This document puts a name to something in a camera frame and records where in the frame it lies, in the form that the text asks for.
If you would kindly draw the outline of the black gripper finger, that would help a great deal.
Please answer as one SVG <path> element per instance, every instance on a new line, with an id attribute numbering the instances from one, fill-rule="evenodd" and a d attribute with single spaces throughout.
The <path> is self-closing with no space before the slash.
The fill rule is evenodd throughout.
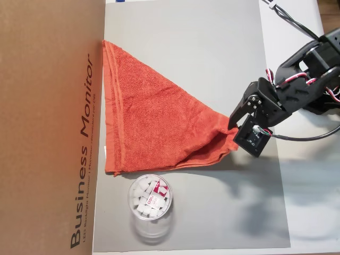
<path id="1" fill-rule="evenodd" d="M 252 102 L 249 97 L 243 97 L 235 110 L 229 117 L 228 129 L 231 130 L 237 126 L 237 122 L 246 114 L 252 113 Z"/>

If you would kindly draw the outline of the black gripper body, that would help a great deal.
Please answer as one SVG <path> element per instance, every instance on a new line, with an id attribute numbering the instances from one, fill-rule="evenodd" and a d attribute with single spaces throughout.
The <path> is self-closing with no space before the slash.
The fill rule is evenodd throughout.
<path id="1" fill-rule="evenodd" d="M 255 118 L 263 128 L 273 127 L 290 116 L 289 112 L 280 106 L 272 84 L 262 77 L 249 84 L 243 95 L 243 101 L 250 102 L 250 113 L 254 112 Z"/>

